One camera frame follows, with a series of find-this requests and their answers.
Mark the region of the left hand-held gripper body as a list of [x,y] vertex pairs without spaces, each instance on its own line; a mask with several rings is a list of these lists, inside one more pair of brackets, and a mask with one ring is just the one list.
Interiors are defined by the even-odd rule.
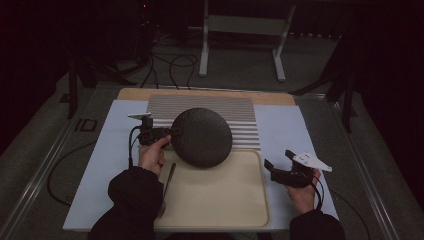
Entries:
[[152,145],[159,139],[171,134],[171,130],[169,128],[155,128],[153,126],[153,118],[151,117],[150,112],[143,114],[129,114],[128,117],[141,121],[141,124],[137,126],[137,129],[140,131],[138,140],[142,146]]

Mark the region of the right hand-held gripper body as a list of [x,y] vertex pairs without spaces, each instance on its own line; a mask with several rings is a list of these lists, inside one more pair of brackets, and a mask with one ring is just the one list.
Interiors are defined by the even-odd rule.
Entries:
[[278,169],[274,166],[274,172],[270,173],[272,181],[294,188],[304,188],[312,183],[314,169],[332,171],[331,166],[308,152],[296,154],[294,160],[290,161],[292,162],[290,171]]

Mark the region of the dark round plate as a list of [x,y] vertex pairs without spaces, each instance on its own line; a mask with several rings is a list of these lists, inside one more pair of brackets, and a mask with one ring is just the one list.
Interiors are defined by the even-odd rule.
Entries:
[[230,154],[232,132],[218,113],[206,108],[192,108],[179,114],[172,129],[171,145],[187,164],[211,168],[221,164]]

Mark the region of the silver fork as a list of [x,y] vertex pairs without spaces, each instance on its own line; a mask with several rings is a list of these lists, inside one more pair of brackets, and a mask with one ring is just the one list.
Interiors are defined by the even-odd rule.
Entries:
[[167,182],[166,182],[166,186],[165,186],[164,192],[163,192],[163,202],[162,202],[162,206],[161,206],[161,209],[159,211],[159,214],[158,214],[158,219],[160,219],[163,216],[163,214],[166,210],[166,196],[167,196],[168,189],[169,189],[170,184],[171,184],[172,179],[173,179],[173,175],[174,175],[174,172],[175,172],[175,169],[176,169],[176,165],[177,165],[176,163],[172,163],[172,165],[171,165],[171,168],[170,168],[170,171],[169,171],[169,174],[168,174],[168,179],[167,179]]

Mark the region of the beige tray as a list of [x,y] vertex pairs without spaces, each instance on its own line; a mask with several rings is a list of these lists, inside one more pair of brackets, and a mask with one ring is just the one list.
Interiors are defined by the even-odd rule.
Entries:
[[155,221],[159,231],[254,230],[269,220],[262,162],[254,150],[234,150],[220,165],[200,169],[183,162],[172,151],[160,180],[167,182],[176,169],[166,196],[166,210]]

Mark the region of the person's right hand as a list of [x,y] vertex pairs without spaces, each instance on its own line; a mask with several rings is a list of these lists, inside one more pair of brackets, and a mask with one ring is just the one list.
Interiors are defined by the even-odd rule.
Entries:
[[315,188],[320,175],[320,171],[314,169],[312,183],[307,187],[294,188],[291,186],[286,186],[289,198],[291,199],[294,208],[299,214],[305,214],[315,209]]

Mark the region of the person's left hand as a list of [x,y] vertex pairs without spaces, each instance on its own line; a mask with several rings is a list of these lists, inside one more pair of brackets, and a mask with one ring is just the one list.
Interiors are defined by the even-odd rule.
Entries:
[[140,146],[138,149],[139,162],[138,166],[153,172],[160,176],[161,169],[165,163],[164,152],[162,147],[167,145],[171,140],[170,136],[159,139],[150,146]]

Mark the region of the light blue sheet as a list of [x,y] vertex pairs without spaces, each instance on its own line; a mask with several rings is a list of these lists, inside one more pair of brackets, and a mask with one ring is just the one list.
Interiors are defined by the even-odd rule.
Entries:
[[[137,120],[129,114],[144,113],[149,101],[116,100],[112,103],[103,129],[92,152],[76,196],[64,222],[64,229],[88,232],[94,223],[111,208],[107,194],[109,181],[128,167],[128,135]],[[302,113],[296,106],[254,105],[261,150],[257,151],[267,193],[270,220],[261,229],[239,231],[276,231],[288,227],[296,212],[282,185],[271,181],[264,167],[267,159],[280,169],[288,169],[290,160],[285,151],[314,154]],[[176,231],[222,232],[222,231]]]

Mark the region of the grey striped placemat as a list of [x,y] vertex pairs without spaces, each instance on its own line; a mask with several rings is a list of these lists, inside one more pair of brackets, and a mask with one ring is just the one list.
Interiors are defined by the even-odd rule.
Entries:
[[191,108],[207,108],[223,117],[230,126],[234,149],[261,150],[250,99],[155,94],[150,97],[147,111],[151,113],[155,127],[170,127],[179,114]]

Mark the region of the black stand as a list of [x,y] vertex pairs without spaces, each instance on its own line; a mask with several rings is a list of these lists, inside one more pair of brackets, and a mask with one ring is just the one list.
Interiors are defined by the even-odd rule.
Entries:
[[300,89],[290,91],[291,95],[301,96],[330,83],[325,99],[328,102],[337,102],[341,96],[344,96],[342,124],[348,132],[351,132],[352,98],[356,70],[360,63],[360,50],[360,44],[355,37],[342,35],[319,79]]
[[64,94],[61,99],[62,102],[69,104],[68,119],[71,119],[78,109],[78,80],[81,80],[84,86],[94,88],[97,85],[97,80],[93,72],[97,72],[120,84],[134,85],[134,82],[127,80],[125,75],[129,75],[140,69],[141,65],[136,65],[125,70],[112,70],[88,56],[72,57],[68,64],[69,92]]

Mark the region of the metal floor rail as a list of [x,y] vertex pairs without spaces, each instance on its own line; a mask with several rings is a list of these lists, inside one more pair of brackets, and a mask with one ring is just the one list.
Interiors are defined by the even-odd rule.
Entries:
[[391,217],[389,216],[386,205],[383,202],[383,199],[380,196],[365,163],[363,162],[363,158],[352,137],[352,134],[346,130],[342,123],[343,110],[340,107],[340,104],[337,102],[328,102],[327,105],[333,118],[336,121],[337,128],[345,139],[349,153],[352,155],[352,164],[354,165],[358,178],[367,196],[368,202],[371,205],[373,214],[376,217],[385,239],[401,240],[400,235],[396,230]]
[[44,157],[39,168],[35,171],[34,175],[30,178],[28,184],[24,188],[23,193],[9,214],[7,221],[0,228],[0,240],[12,240],[12,238],[16,235],[16,232],[19,230],[31,206],[46,182],[49,171],[53,168],[55,161],[59,158],[71,133],[73,132],[74,127],[77,125],[80,116],[81,111],[78,110],[73,114],[71,119],[68,119],[65,122],[64,127],[59,132],[53,145],[49,149],[49,152]]

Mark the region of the grey metal stand frame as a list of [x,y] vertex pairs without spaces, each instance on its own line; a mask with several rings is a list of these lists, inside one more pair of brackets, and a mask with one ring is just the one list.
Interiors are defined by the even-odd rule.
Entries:
[[237,34],[256,34],[279,36],[279,45],[272,50],[272,58],[278,82],[284,82],[286,75],[282,63],[282,52],[289,35],[296,6],[291,4],[285,19],[255,18],[241,16],[212,15],[209,13],[209,0],[204,0],[203,42],[199,64],[199,75],[206,77],[209,60],[209,33],[225,32]]

